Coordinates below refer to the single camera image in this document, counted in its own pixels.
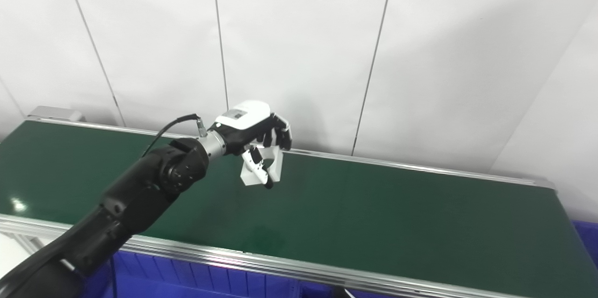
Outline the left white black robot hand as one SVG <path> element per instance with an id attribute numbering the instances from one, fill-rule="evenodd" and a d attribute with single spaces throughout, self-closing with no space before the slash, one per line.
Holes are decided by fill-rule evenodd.
<path id="1" fill-rule="evenodd" d="M 245 186 L 272 189 L 280 181 L 282 151 L 291 149 L 292 131 L 267 103 L 246 100 L 216 117 L 209 130 L 221 140 L 224 156 L 241 156 Z"/>

